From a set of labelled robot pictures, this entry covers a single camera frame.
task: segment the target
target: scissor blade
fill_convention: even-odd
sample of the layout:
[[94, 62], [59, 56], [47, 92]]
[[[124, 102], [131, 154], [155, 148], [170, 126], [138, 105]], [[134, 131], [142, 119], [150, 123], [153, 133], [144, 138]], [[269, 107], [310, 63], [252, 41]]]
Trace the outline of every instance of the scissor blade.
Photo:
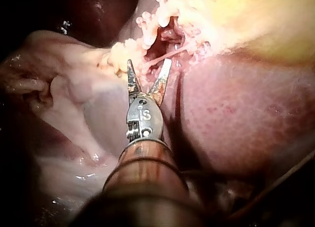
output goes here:
[[162, 69], [161, 69], [155, 83], [153, 84], [153, 86], [149, 90], [149, 94], [151, 94], [153, 96], [153, 99], [155, 100], [155, 102], [157, 103], [158, 106], [161, 106], [161, 104], [163, 102], [163, 98], [164, 98], [167, 80], [168, 80], [169, 72], [171, 70], [171, 66], [172, 66], [172, 60], [165, 59], [163, 66], [162, 66]]
[[127, 74], [128, 74], [128, 97], [129, 106], [132, 104], [138, 93], [141, 92], [141, 87], [138, 82], [137, 76], [134, 72], [132, 61], [127, 61]]

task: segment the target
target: metal jaw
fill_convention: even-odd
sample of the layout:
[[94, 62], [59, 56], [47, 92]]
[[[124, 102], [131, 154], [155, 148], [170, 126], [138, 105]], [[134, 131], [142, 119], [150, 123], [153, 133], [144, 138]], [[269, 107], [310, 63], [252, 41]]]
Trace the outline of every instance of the metal jaw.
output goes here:
[[129, 110], [127, 138], [163, 141], [163, 116], [159, 109], [165, 94], [172, 61], [165, 59], [160, 74], [149, 93], [143, 93], [136, 78], [131, 60], [127, 62]]

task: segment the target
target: yellow fat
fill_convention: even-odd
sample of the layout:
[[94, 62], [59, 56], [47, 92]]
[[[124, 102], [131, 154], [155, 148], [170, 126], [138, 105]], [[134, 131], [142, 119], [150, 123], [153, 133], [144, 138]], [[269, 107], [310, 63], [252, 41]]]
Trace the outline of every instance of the yellow fat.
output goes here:
[[273, 61], [315, 62], [315, 0], [203, 0], [194, 8], [231, 49]]

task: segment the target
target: tissue dissection site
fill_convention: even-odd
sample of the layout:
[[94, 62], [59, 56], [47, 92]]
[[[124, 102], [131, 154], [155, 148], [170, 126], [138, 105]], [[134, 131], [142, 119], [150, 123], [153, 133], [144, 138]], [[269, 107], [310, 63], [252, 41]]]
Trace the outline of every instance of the tissue dissection site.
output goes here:
[[[139, 0], [109, 48], [55, 32], [30, 34], [2, 62], [0, 85], [23, 114], [14, 119], [38, 165], [39, 206], [75, 213], [115, 167], [127, 145], [128, 59], [144, 89], [163, 59], [172, 60], [161, 109], [181, 170], [253, 184], [271, 165], [293, 164], [281, 154], [315, 128], [314, 6]], [[294, 159], [302, 151], [290, 152]]]

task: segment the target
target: metal instrument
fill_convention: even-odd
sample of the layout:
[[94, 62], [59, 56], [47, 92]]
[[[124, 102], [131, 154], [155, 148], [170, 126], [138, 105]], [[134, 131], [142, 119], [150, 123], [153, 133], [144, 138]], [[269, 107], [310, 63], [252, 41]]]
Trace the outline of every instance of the metal instrument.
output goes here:
[[159, 109], [172, 61], [165, 59], [148, 93], [127, 62], [129, 144], [96, 196], [71, 227], [203, 227], [204, 212], [189, 196], [186, 181], [163, 141]]

